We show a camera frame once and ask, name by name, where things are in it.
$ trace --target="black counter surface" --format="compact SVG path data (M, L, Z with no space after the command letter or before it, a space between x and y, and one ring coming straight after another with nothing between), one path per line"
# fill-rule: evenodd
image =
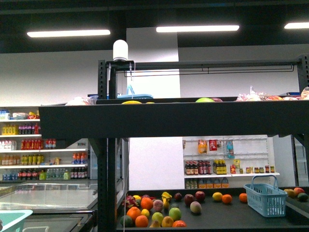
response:
M180 190L180 193L185 196L186 193L194 193L197 190ZM245 192L244 189L212 189L211 191L203 190L207 197L201 203L202 212L200 215L195 215L191 212L190 208L185 206L184 200L176 202L173 198L172 203L177 203L181 212L181 220L187 224L186 228L161 228L162 230L187 230L187 231L309 231L309 218L306 214L301 214L290 207L286 207L285 217L264 217L249 207L246 203L239 201L239 193ZM224 204L222 202L215 202L212 199L212 194L216 191L222 194L231 193L233 201L231 204ZM163 191L145 191L145 192L129 192L129 195L143 195L148 194L161 199ZM167 191L174 196L175 191ZM155 211L152 209L149 217L149 225L151 225L151 217ZM162 210L164 216L168 216L168 210ZM123 209L119 209L117 231L122 231L123 227L120 224L120 217L123 215ZM152 228L126 228L128 231L147 231Z

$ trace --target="orange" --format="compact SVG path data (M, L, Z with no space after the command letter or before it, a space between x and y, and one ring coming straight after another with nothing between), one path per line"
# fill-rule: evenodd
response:
M247 203L247 202L248 202L248 200L247 200L247 194L246 194L246 193L241 193L241 194L239 195L239 200L240 200L241 202L243 202L243 203Z
M136 227L147 227L148 226L148 218L145 215L140 215L135 219Z
M132 220L135 222L135 219L140 216L141 212L140 212L140 209L133 206L131 207L127 213L126 213L128 216L130 216L132 218Z
M154 206L154 202L149 197L143 197L140 202L140 206L142 209L151 210Z
M174 221L173 227L187 227L187 224L182 220L178 220Z
M226 194L222 196L222 202L225 204L230 204L232 202L233 198L230 194Z

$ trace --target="shopping basket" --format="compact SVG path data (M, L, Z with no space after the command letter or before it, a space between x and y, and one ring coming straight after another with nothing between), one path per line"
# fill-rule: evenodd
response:
M260 177L273 176L274 185L255 184L252 178L251 184L244 185L247 193L248 205L264 217L284 217L285 199L287 193L278 188L278 180L274 175L264 175Z

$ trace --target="basket handle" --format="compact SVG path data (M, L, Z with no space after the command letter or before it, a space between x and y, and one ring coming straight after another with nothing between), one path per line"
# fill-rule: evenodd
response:
M276 189L276 190L278 190L278 189L279 189L278 179L277 179L276 176L274 176L274 175L255 175L255 176L252 178L250 188L253 189L253 181L254 181L255 178L257 178L257 177L271 177L271 176L275 178L273 188Z

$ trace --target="glass freezer lid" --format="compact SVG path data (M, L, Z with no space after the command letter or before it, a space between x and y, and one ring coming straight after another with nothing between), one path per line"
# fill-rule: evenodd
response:
M22 184L0 191L0 210L85 209L97 199L96 189L96 184Z

